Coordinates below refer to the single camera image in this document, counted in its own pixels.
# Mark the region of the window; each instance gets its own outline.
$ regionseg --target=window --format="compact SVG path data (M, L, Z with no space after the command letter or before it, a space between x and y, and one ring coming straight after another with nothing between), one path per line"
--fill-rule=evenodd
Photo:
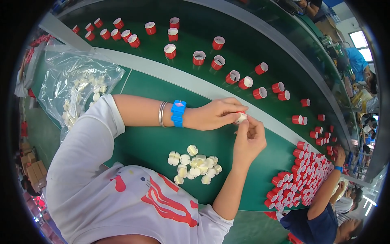
M372 55L371 51L368 48L367 40L363 34L363 31L356 31L349 34L352 39L353 44L359 50L359 52L363 55L364 59L372 63Z

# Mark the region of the silver bangle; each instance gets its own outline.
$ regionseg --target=silver bangle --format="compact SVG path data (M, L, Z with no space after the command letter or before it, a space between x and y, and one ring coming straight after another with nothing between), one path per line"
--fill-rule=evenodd
M167 103L168 103L167 101L161 102L160 109L158 110L158 121L160 123L160 126L162 126L164 128L165 128L165 126L164 126L164 123L163 123L163 115L164 115L164 108L167 105Z

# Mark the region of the clear plastic bag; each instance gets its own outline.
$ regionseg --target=clear plastic bag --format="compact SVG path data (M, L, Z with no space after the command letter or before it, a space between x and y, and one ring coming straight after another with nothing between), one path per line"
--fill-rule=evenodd
M99 54L81 52L50 38L45 52L47 72L39 92L46 112L61 125L61 142L84 114L90 97L96 102L109 94L124 70Z

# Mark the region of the wristband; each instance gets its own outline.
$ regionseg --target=wristband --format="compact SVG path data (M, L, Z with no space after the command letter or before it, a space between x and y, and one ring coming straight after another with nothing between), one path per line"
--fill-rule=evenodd
M171 120L173 121L175 127L183 127L183 114L184 110L186 109L186 105L187 103L184 101L174 101L171 108L171 112L173 113Z
M341 166L335 166L335 169L340 170L340 172L342 173L342 167Z

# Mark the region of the blue shirt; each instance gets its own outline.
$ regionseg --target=blue shirt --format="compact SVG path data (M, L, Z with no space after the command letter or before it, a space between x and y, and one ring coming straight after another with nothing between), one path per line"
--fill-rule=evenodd
M351 64L352 71L355 74L356 81L365 81L363 78L363 71L368 66L368 63L364 59L363 55L357 48L346 48L349 63Z
M292 210L280 223L305 244L333 244L337 233L337 217L330 203L315 219L307 219L308 208Z

